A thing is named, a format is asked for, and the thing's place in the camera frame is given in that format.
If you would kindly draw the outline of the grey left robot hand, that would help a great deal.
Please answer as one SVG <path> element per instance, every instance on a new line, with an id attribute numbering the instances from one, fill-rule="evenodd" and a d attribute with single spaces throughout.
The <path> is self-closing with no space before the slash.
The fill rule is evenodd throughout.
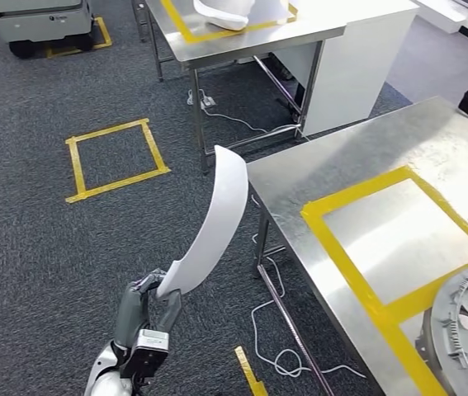
<path id="1" fill-rule="evenodd" d="M 149 328 L 160 332 L 171 332 L 182 308 L 180 290 L 170 292 L 167 297 L 159 297 L 167 303 L 164 314 L 151 327 L 149 315 L 149 292 L 158 289 L 166 273 L 155 269 L 140 280 L 128 284 L 123 292 L 116 318 L 113 341 L 120 349 L 131 349 L 138 332 Z"/>

